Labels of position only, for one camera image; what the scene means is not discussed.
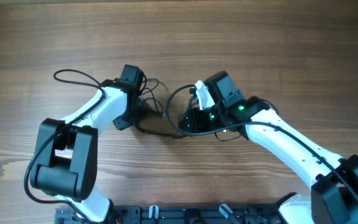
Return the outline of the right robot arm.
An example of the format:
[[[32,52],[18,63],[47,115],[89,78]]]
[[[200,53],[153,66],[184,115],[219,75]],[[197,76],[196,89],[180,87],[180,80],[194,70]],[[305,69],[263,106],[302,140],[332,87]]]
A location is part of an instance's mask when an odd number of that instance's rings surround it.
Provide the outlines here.
[[[232,131],[270,151],[306,184],[309,196],[290,194],[278,204],[286,223],[358,223],[358,155],[347,159],[314,143],[256,96],[245,98],[225,71],[189,85],[179,122],[191,136]]]

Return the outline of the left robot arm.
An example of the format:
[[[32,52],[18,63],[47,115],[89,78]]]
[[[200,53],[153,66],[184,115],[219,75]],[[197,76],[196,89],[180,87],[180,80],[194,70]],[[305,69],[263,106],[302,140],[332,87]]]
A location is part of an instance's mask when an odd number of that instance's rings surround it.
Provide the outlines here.
[[[47,201],[31,194],[31,188],[52,196],[51,204],[67,205],[56,211],[55,223],[122,222],[122,213],[95,186],[98,138],[110,124],[123,130],[141,116],[139,96],[146,81],[139,67],[125,65],[119,78],[92,83],[97,92],[78,111],[41,123],[24,190],[37,203]]]

